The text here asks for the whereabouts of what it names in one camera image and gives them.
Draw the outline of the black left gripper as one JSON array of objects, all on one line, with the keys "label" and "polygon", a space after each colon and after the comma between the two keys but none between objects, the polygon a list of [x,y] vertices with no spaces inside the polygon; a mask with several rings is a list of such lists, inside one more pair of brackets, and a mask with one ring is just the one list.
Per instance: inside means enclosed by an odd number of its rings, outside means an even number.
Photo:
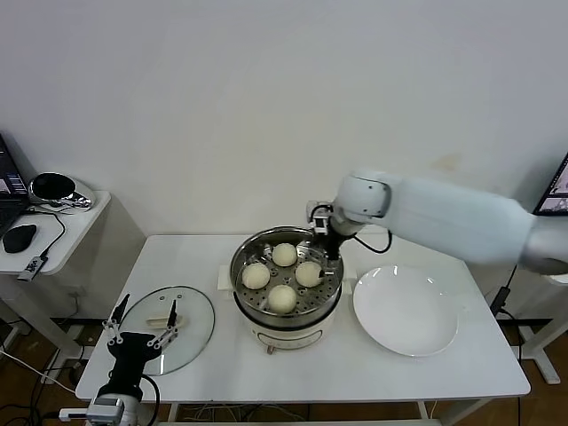
[{"label": "black left gripper", "polygon": [[146,363],[156,358],[155,348],[165,348],[177,336],[177,301],[172,302],[165,330],[158,336],[148,333],[120,332],[122,317],[130,295],[126,294],[102,325],[106,331],[107,348],[114,357],[108,391],[141,391],[140,381]]}]

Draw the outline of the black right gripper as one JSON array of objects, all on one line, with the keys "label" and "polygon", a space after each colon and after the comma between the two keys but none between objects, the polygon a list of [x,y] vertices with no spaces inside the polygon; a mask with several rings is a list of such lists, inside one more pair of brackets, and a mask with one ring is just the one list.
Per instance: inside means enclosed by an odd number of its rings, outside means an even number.
[{"label": "black right gripper", "polygon": [[327,234],[323,236],[321,247],[327,256],[327,264],[318,264],[316,267],[316,277],[324,280],[328,275],[339,274],[341,272],[341,246],[351,238],[351,226],[340,223],[335,219],[327,221]]}]

